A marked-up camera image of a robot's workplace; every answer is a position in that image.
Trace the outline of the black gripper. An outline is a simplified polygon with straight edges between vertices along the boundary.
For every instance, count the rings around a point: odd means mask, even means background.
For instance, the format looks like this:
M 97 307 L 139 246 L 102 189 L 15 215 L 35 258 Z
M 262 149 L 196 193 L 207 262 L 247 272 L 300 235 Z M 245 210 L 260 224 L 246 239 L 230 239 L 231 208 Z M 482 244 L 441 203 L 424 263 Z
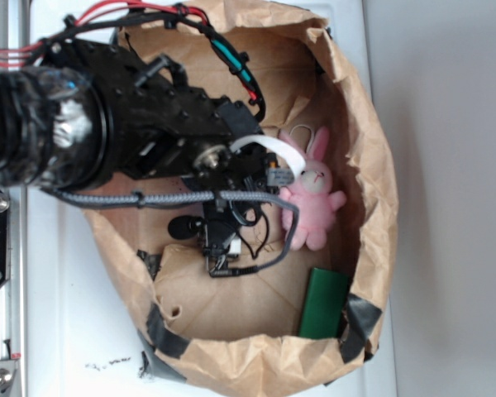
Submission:
M 262 194 L 277 194 L 272 173 L 279 170 L 276 154 L 256 143 L 216 154 L 217 163 L 187 183 L 197 191 L 213 191 L 215 198 L 203 202 L 203 228 L 197 235 L 211 277 L 251 275 L 272 266 L 231 267 L 242 247 L 256 260 L 269 241 L 269 217 Z

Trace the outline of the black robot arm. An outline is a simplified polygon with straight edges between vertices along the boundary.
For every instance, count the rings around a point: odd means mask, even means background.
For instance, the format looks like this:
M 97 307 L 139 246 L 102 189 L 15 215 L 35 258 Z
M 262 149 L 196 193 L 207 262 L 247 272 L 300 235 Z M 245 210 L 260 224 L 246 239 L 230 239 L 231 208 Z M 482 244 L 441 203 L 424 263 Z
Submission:
M 276 158 L 242 102 L 210 98 L 166 55 L 150 63 L 114 45 L 57 41 L 40 65 L 0 71 L 0 187 L 36 186 L 89 209 L 203 205 L 173 238 L 199 237 L 213 277 L 230 267 L 247 213 L 276 192 Z

